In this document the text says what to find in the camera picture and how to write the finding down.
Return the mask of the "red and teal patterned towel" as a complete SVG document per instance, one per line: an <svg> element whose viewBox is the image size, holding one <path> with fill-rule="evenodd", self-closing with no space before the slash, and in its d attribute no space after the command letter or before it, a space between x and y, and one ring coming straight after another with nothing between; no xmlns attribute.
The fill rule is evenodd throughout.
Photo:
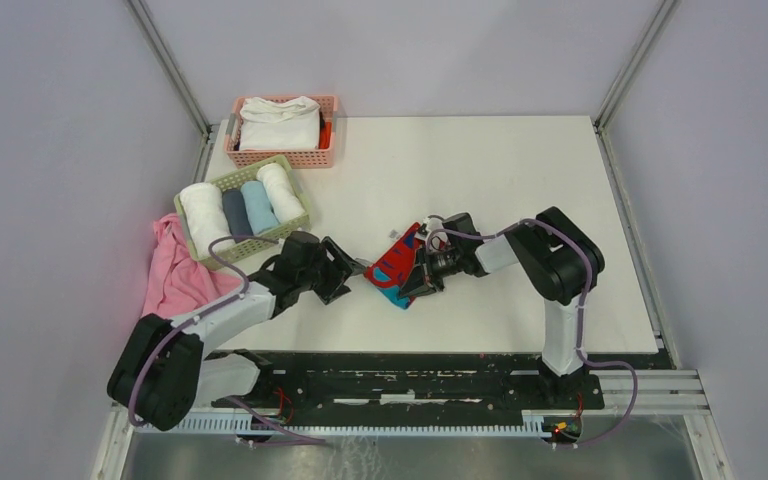
<svg viewBox="0 0 768 480"><path fill-rule="evenodd" d="M420 229L419 222L413 223L396 242L363 273L384 297L396 307L406 310L412 304L413 297L400 297L399 291L408 279L419 247L423 245L416 239Z"/></svg>

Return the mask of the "light blue towel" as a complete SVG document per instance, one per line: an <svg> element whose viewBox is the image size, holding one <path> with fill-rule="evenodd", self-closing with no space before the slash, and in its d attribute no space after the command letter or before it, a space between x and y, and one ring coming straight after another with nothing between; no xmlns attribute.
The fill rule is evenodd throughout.
<svg viewBox="0 0 768 480"><path fill-rule="evenodd" d="M267 196L264 185L259 181L248 181L240 188L246 207L246 214L254 234L261 234L279 225Z"/></svg>

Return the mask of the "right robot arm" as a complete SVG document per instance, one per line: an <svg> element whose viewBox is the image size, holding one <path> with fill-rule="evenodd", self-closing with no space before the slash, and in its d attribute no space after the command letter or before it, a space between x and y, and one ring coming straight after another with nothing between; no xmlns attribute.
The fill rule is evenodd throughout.
<svg viewBox="0 0 768 480"><path fill-rule="evenodd" d="M444 290L456 274L482 278L518 265L544 299L545 339L541 353L549 374L537 382L540 400L562 408L578 393L572 376L583 370L583 308L596 286L605 259L595 243L559 208L482 235L467 212L432 215L420 227L418 250L407 275L396 280L398 299Z"/></svg>

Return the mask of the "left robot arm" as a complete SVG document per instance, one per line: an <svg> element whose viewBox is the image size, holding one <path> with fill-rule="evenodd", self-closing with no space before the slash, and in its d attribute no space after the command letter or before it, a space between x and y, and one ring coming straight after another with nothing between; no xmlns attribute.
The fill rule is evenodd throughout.
<svg viewBox="0 0 768 480"><path fill-rule="evenodd" d="M329 238L291 233L278 254L266 260L230 293L173 318L140 318L108 380L107 395L127 408L135 426L168 431L197 404L238 395L253 407L273 397L273 378L239 354L213 352L243 331L272 320L305 292L323 304L349 293L346 282L365 264Z"/></svg>

